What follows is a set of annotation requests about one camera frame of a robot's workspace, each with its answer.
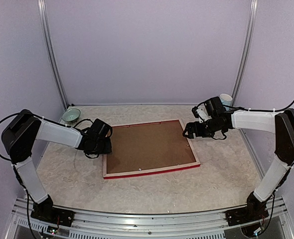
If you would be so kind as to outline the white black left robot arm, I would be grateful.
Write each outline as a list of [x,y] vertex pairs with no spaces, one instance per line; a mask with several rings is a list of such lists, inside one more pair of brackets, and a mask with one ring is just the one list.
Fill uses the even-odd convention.
[[57,217],[53,201],[45,191],[32,160],[32,149],[36,141],[61,144],[82,151],[86,157],[95,159],[112,151],[113,128],[100,119],[84,129],[68,126],[46,119],[24,109],[0,120],[0,124],[11,119],[1,133],[1,141],[19,184],[27,196],[38,206],[37,212],[46,221]]

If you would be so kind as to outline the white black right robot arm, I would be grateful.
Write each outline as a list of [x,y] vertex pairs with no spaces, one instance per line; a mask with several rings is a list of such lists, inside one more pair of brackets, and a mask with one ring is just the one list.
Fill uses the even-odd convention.
[[230,129],[250,129],[269,132],[274,135],[274,159],[261,183],[248,197],[248,206],[242,210],[247,221],[253,221],[262,212],[260,204],[267,201],[280,187],[284,178],[294,166],[294,100],[282,109],[259,110],[233,107],[222,103],[219,97],[202,102],[204,110],[192,108],[196,121],[186,124],[182,135],[186,138],[215,138],[221,132],[227,138]]

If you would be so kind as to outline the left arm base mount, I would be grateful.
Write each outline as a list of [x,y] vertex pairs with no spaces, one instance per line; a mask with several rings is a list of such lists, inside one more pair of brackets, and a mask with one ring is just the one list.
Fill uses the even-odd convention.
[[33,204],[31,217],[57,226],[71,227],[75,212],[56,208],[50,204]]

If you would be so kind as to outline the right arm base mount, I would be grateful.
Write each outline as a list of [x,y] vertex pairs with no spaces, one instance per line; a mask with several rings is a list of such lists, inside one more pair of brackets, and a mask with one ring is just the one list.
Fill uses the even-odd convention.
[[267,218],[269,216],[266,203],[267,201],[260,202],[253,194],[248,196],[246,206],[230,209],[225,212],[228,226],[235,226]]

